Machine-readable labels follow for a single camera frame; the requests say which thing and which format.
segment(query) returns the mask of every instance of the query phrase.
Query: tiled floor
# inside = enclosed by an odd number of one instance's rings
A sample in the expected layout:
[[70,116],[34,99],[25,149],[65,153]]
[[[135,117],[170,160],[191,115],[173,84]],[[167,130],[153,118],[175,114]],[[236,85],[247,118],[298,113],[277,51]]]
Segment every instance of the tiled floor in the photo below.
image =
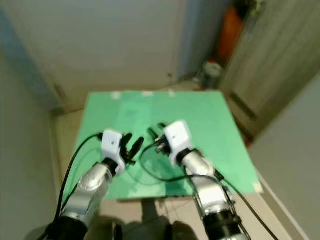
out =
[[[187,91],[192,90],[194,87],[194,83],[184,83],[173,89],[175,91]],[[62,176],[64,176],[72,156],[82,114],[82,110],[76,111],[58,116],[54,120]],[[279,220],[259,194],[246,194],[245,196],[279,239],[291,240]],[[237,195],[235,200],[238,214],[242,218],[243,224],[251,235],[252,240],[271,240],[272,238]],[[123,238],[125,240],[162,240],[164,239],[167,224],[175,221],[190,225],[199,240],[208,239],[191,197],[132,201],[105,200],[101,204],[99,215],[104,220],[115,220],[122,224]]]

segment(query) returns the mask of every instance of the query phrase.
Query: door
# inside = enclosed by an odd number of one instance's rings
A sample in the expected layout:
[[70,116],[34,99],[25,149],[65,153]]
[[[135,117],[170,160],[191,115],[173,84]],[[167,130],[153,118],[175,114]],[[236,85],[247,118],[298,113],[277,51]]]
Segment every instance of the door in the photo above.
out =
[[68,109],[91,91],[156,89],[175,77],[184,1],[3,1]]
[[255,137],[320,70],[320,2],[265,1],[249,16],[220,88]]

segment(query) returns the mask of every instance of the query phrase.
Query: green board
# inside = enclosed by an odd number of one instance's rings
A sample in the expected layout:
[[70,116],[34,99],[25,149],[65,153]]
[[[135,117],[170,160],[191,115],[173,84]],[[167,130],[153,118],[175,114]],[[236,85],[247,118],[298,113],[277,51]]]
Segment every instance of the green board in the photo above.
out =
[[[123,133],[133,133],[129,145],[143,136],[144,148],[152,143],[147,132],[149,127],[176,120],[187,122],[193,145],[241,192],[255,192],[254,184],[259,184],[256,171],[220,92],[91,93],[87,99],[76,147],[87,136],[112,128]],[[92,139],[82,148],[71,169],[65,197],[83,173],[96,162],[102,161],[100,145],[97,139]],[[170,165],[167,156],[158,154],[153,149],[148,150],[141,160],[159,177],[172,178],[183,174],[178,166]],[[113,179],[106,198],[136,199],[186,196],[192,193],[187,180],[159,182],[144,172],[138,161]]]

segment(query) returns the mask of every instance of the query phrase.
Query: green table surface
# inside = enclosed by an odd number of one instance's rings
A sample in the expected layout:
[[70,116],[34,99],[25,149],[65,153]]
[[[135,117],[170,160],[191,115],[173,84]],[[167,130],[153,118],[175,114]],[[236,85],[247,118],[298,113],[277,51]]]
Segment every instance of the green table surface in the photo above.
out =
[[[259,184],[256,171],[238,132],[223,95],[210,92],[95,92],[88,96],[75,149],[89,135],[112,128],[133,133],[129,146],[144,137],[143,148],[153,141],[147,129],[157,123],[185,120],[192,143],[242,193],[254,193]],[[64,199],[77,181],[96,162],[101,162],[101,143],[90,140],[74,161],[64,191]],[[137,199],[192,195],[187,180],[166,183],[148,175],[137,163],[117,175],[108,189],[107,199]],[[159,177],[173,178],[183,172],[171,166],[167,156],[148,150],[142,157],[146,167]]]

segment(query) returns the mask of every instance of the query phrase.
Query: black wire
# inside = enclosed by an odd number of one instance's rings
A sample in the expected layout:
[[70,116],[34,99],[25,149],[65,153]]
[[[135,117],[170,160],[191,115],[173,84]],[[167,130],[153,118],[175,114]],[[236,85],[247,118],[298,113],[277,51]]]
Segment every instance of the black wire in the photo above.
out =
[[239,190],[231,184],[227,179],[223,179],[225,183],[227,183],[233,190],[239,195],[239,197],[242,199],[242,201],[246,204],[246,206],[250,209],[250,211],[253,213],[255,218],[261,223],[261,225],[264,227],[264,229],[273,237],[274,240],[279,240],[276,235],[270,230],[270,228],[266,225],[266,223],[260,218],[258,213],[253,209],[253,207],[250,205],[250,203],[247,201],[247,199],[239,192]]
[[[143,161],[142,161],[142,157],[144,155],[144,153],[157,146],[158,144],[157,143],[153,143],[149,146],[147,146],[141,153],[140,155],[140,165],[141,167],[153,178],[159,180],[159,181],[162,181],[162,182],[167,182],[167,183],[172,183],[172,182],[176,182],[176,181],[180,181],[180,180],[184,180],[184,179],[187,179],[187,178],[206,178],[206,179],[210,179],[212,181],[216,181],[216,179],[214,177],[211,177],[211,176],[207,176],[207,175],[199,175],[199,174],[192,174],[192,175],[183,175],[183,176],[178,176],[178,177],[174,177],[174,178],[170,178],[170,179],[166,179],[166,178],[161,178],[161,177],[158,177],[154,174],[152,174],[146,167],[145,165],[143,164]],[[238,189],[233,185],[231,184],[227,179],[225,179],[225,177],[219,172],[216,170],[216,177],[217,179],[221,182],[221,181],[225,181],[231,188],[234,189],[234,191],[240,196],[240,198],[242,199],[242,201],[246,204],[246,206],[250,209],[250,211],[253,213],[253,215],[256,217],[256,219],[261,223],[261,225],[265,228],[265,230],[273,237],[274,240],[279,240],[276,235],[270,230],[270,228],[266,225],[266,223],[260,218],[260,216],[257,214],[257,212],[253,209],[253,207],[250,205],[250,203],[247,201],[247,199],[238,191]],[[235,206],[233,205],[233,203],[231,202],[231,208],[232,208],[232,211],[234,211],[235,214],[237,214],[237,211],[236,211],[236,208]],[[245,229],[245,227],[243,226],[242,223],[239,224],[239,226],[241,227],[243,233],[247,236],[248,240],[251,240],[247,230]]]
[[[61,213],[61,206],[62,206],[62,199],[63,199],[63,196],[64,196],[64,191],[65,191],[65,187],[66,187],[66,184],[67,184],[67,180],[68,180],[68,177],[69,177],[69,174],[70,174],[70,171],[71,171],[71,168],[74,164],[74,161],[76,159],[76,156],[78,155],[79,151],[81,150],[81,148],[92,138],[94,137],[97,137],[99,138],[100,140],[102,139],[102,133],[96,133],[96,134],[93,134],[93,135],[90,135],[88,136],[81,144],[80,146],[76,149],[76,151],[74,152],[72,158],[71,158],[71,161],[69,163],[69,166],[68,166],[68,169],[65,173],[65,176],[64,176],[64,179],[63,179],[63,182],[62,182],[62,185],[61,185],[61,189],[60,189],[60,194],[59,194],[59,199],[58,199],[58,204],[56,206],[56,212],[55,212],[55,216],[54,216],[54,219],[53,219],[53,223],[51,223],[48,228],[52,228],[53,227],[53,224],[55,224],[60,216],[60,213]],[[48,236],[48,228],[45,230],[45,232],[37,239],[37,240],[43,240],[45,239],[47,236]]]

